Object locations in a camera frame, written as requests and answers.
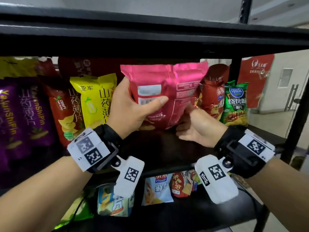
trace yellow chip bag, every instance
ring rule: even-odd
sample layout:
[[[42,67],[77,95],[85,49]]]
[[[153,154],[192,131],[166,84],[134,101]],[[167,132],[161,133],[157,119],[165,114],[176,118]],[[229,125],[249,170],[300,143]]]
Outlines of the yellow chip bag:
[[[112,96],[117,85],[115,73],[94,77],[71,77],[74,89],[81,94],[81,106],[85,127],[95,121],[105,124],[109,117]]]

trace hand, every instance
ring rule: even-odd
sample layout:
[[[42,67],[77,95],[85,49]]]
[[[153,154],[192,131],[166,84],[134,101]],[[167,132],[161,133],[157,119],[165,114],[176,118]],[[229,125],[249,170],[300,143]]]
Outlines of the hand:
[[[189,104],[176,128],[179,139],[197,142],[204,147],[214,147],[227,126],[211,117],[202,109]]]
[[[161,96],[146,105],[139,105],[133,101],[129,85],[129,79],[124,77],[115,89],[106,122],[122,139],[136,131],[147,115],[159,110],[168,101],[168,97]]]

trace ceiling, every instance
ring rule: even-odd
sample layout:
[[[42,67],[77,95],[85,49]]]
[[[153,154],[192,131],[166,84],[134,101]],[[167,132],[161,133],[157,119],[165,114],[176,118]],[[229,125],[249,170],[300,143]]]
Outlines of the ceiling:
[[[62,7],[237,23],[242,0],[0,0],[9,5]],[[253,0],[249,24],[309,23],[309,0]]]

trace barcode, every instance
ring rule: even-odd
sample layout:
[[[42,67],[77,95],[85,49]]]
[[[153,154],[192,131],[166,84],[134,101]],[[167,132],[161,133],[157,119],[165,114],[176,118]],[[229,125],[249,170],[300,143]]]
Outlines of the barcode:
[[[145,105],[145,104],[148,104],[150,103],[152,100],[155,100],[155,98],[138,98],[138,104],[140,105]]]

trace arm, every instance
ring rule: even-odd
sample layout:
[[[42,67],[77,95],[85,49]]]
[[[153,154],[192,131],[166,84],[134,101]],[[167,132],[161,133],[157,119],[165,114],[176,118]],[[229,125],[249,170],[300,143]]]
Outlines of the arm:
[[[182,140],[214,147],[227,127],[204,110],[189,105],[183,124],[177,127]],[[247,179],[254,192],[290,232],[309,227],[309,176],[283,161],[272,158],[264,168]]]
[[[107,123],[124,139],[141,126],[148,114],[167,101],[163,96],[147,105],[136,104],[131,99],[129,80],[125,77],[114,92]],[[91,128],[100,124],[96,122]],[[0,198],[1,231],[53,230],[91,176],[83,172],[71,156],[62,157]]]

